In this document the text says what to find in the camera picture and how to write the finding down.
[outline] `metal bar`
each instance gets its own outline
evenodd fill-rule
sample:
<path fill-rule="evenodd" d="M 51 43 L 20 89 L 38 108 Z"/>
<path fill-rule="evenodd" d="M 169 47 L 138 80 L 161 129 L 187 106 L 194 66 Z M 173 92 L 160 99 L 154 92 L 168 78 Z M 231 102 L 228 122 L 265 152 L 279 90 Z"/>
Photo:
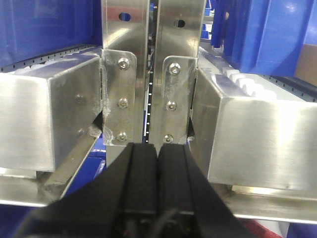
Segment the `metal bar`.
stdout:
<path fill-rule="evenodd" d="M 92 124 L 54 173 L 38 174 L 35 179 L 1 176 L 0 204 L 43 207 L 61 199 L 100 134 Z"/>
<path fill-rule="evenodd" d="M 126 121 L 134 130 L 133 135 L 128 135 L 134 142 L 142 142 L 143 138 L 144 97 L 146 77 L 148 76 L 149 8 L 150 0 L 102 0 L 104 49 L 127 51 L 136 56 L 134 116 L 130 118 L 130 121 Z M 109 95 L 113 89 L 107 88 Z M 115 98 L 110 96 L 108 100 L 112 101 Z M 114 116 L 120 117 L 120 113 L 109 113 L 114 113 Z M 124 122 L 121 122 L 119 126 L 124 127 Z"/>
<path fill-rule="evenodd" d="M 165 59 L 168 56 L 197 57 L 205 0 L 161 0 L 158 5 L 158 29 L 155 52 L 150 143 L 157 149 L 164 143 L 161 135 L 164 108 Z"/>

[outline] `blue plastic bin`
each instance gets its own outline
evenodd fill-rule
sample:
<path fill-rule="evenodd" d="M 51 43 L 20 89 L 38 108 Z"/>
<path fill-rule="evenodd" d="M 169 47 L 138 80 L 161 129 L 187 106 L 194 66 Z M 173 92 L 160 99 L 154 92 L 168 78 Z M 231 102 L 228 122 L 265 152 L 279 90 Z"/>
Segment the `blue plastic bin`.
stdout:
<path fill-rule="evenodd" d="M 206 24 L 203 24 L 201 39 L 209 39 L 209 32 L 207 31 Z"/>
<path fill-rule="evenodd" d="M 100 0 L 0 0 L 0 66 L 101 43 Z"/>
<path fill-rule="evenodd" d="M 316 0 L 217 0 L 211 44 L 245 73 L 294 76 L 303 44 L 317 44 Z"/>
<path fill-rule="evenodd" d="M 209 16 L 211 11 L 211 2 L 210 0 L 207 0 L 206 2 L 206 8 L 205 8 L 205 16 Z"/>

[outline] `metal plate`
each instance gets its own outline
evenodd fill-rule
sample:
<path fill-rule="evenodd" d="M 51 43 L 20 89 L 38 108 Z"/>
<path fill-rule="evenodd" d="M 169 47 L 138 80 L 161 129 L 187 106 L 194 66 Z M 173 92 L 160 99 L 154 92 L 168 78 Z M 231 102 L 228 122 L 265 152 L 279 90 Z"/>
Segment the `metal plate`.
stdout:
<path fill-rule="evenodd" d="M 130 118 L 134 123 L 134 142 L 142 142 L 143 137 L 149 9 L 149 0 L 102 0 L 104 49 L 132 52 L 137 59 L 134 115 Z M 120 14 L 124 14 L 123 20 L 120 20 Z"/>
<path fill-rule="evenodd" d="M 163 116 L 161 101 L 164 98 L 162 93 L 164 93 L 165 84 L 163 78 L 166 71 L 163 62 L 168 56 L 197 57 L 205 6 L 206 1 L 204 0 L 161 0 L 158 3 L 158 29 L 149 136 L 149 142 L 153 143 L 157 149 L 163 144 L 160 134 Z"/>
<path fill-rule="evenodd" d="M 126 145 L 134 141 L 135 86 L 137 58 L 131 52 L 103 50 L 106 73 L 103 77 L 104 142 Z M 127 68 L 120 68 L 120 60 Z"/>
<path fill-rule="evenodd" d="M 101 112 L 100 56 L 1 73 L 0 111 L 0 167 L 54 171 Z"/>
<path fill-rule="evenodd" d="M 173 75 L 170 67 L 175 64 L 179 65 L 180 72 Z M 152 130 L 151 143 L 157 146 L 171 142 L 186 143 L 196 67 L 197 58 L 170 56 L 164 60 L 161 103 L 156 107 L 156 117 L 152 117 L 152 126 L 157 125 L 161 129 Z"/>
<path fill-rule="evenodd" d="M 42 207 L 62 198 L 100 134 L 91 125 L 54 173 L 34 179 L 0 176 L 0 204 Z"/>

